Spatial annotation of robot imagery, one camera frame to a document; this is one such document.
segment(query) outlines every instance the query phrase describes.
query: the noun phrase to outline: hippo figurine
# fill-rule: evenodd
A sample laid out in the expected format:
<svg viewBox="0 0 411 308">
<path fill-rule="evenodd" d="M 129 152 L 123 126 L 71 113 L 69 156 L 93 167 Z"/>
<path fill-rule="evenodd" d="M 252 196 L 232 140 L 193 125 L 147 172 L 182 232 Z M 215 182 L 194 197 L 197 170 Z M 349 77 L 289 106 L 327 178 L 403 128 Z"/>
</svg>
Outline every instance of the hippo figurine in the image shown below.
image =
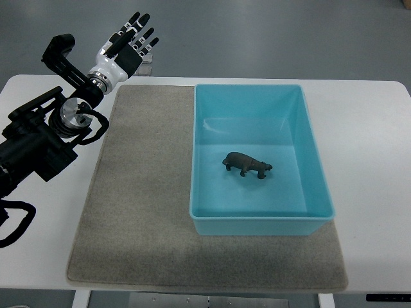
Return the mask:
<svg viewBox="0 0 411 308">
<path fill-rule="evenodd" d="M 241 169 L 241 176 L 245 176 L 245 173 L 248 170 L 256 170 L 258 171 L 257 177 L 259 179 L 264 179 L 266 177 L 264 171 L 272 169 L 272 166 L 270 164 L 259 162 L 258 160 L 246 154 L 238 152 L 228 153 L 227 157 L 223 160 L 223 165 L 225 165 L 227 171 L 230 171 L 231 167 Z"/>
</svg>

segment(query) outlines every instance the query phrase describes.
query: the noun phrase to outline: gray carpet mat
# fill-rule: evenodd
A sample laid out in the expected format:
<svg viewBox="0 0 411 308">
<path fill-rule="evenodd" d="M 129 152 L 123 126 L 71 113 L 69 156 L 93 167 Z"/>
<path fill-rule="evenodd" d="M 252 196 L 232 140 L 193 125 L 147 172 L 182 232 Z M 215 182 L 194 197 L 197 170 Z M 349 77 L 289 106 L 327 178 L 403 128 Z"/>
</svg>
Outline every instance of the gray carpet mat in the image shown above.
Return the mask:
<svg viewBox="0 0 411 308">
<path fill-rule="evenodd" d="M 178 293 L 344 290 L 333 221 L 309 236 L 197 234 L 189 215 L 193 98 L 193 87 L 118 90 L 69 283 Z"/>
</svg>

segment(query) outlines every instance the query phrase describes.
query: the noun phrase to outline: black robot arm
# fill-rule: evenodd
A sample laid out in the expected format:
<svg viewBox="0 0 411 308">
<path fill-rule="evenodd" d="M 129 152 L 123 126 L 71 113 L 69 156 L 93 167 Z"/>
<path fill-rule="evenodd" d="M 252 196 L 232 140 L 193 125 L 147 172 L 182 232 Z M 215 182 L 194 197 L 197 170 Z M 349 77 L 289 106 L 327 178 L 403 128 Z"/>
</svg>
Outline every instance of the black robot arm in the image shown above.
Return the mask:
<svg viewBox="0 0 411 308">
<path fill-rule="evenodd" d="M 53 37 L 49 43 L 42 61 L 75 91 L 67 98 L 62 88 L 56 87 L 8 116 L 11 123 L 3 130 L 6 140 L 0 144 L 0 226 L 8 219 L 6 209 L 23 209 L 28 214 L 14 232 L 0 239 L 0 248 L 16 242 L 35 215 L 35 208 L 28 203 L 1 199 L 33 172 L 49 181 L 77 158 L 75 146 L 92 143 L 107 131 L 109 121 L 95 108 L 117 83 L 135 73 L 144 55 L 158 42 L 156 37 L 146 43 L 153 28 L 140 34 L 149 18 L 148 14 L 140 17 L 139 12 L 135 13 L 99 50 L 96 66 L 87 76 L 66 59 L 75 44 L 71 34 Z M 44 120 L 49 113 L 46 124 Z M 93 117 L 101 128 L 85 139 L 91 133 Z"/>
</svg>

